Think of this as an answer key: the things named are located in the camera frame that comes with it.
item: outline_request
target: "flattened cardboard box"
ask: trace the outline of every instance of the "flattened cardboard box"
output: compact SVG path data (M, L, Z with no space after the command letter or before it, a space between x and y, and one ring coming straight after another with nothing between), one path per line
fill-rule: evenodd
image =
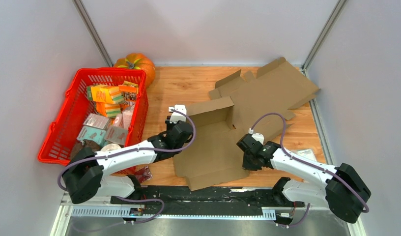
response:
M178 176L186 178L191 190L247 177L249 172L242 169L243 153L236 142L266 113L293 118L289 109L302 106L319 90L285 58L259 68L257 78L251 71L244 78L239 70L217 81L209 92L212 101L187 107L197 136L189 148L174 157L174 168ZM255 131L272 140L282 128L279 117L269 116Z

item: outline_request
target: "red plastic basket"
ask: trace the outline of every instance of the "red plastic basket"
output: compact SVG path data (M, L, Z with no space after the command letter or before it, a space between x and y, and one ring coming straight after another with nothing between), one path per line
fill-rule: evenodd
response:
M117 86L124 81L139 85L139 93L125 145L130 146L139 143L143 135L148 110L145 72L112 67L83 68L76 72L67 89L64 103L56 120L50 124L49 132L37 159L43 163L66 166L69 163L70 151L77 142L76 138L82 129L84 120L90 113L94 113L94 103L88 101L86 87L96 84ZM116 175L128 175L134 170L135 168L126 169L117 172Z

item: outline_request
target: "pumpkin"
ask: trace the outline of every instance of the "pumpkin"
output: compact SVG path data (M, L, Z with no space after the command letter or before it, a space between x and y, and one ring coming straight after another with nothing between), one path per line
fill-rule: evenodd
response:
M124 58L120 58L114 64L114 67L137 69L145 71L145 87L151 85L156 77L156 66L142 53L131 53Z

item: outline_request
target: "white backdrop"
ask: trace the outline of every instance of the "white backdrop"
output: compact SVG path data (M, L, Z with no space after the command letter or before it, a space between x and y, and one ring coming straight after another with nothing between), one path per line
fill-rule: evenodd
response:
M336 0L83 0L114 62L302 64Z
M337 163L372 192L368 236L401 236L401 0L348 1L309 69Z
M0 236L46 236L60 165L37 155L76 70L105 66L72 1L0 1Z

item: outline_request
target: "wooden tabletop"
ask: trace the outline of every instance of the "wooden tabletop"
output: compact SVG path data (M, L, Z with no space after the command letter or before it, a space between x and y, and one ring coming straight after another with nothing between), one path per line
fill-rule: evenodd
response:
M241 75L248 70L255 74L258 68L232 66L157 67L156 79L147 89L149 108L143 140L166 129L165 118L170 115L168 113L169 106L209 101L208 92L214 89L217 80L239 69L242 69ZM325 163L325 157L309 104L292 111L296 114L296 117L288 121L293 125L287 129L284 140L285 147L290 150L311 148L317 161ZM280 136L273 141L279 142ZM144 182L143 184L145 185L186 185L184 178L175 175L172 158L150 164L149 168L153 174L153 179ZM223 183L219 186L274 186L280 177L300 180L286 172L266 168L262 171L251 171L250 176L247 178Z

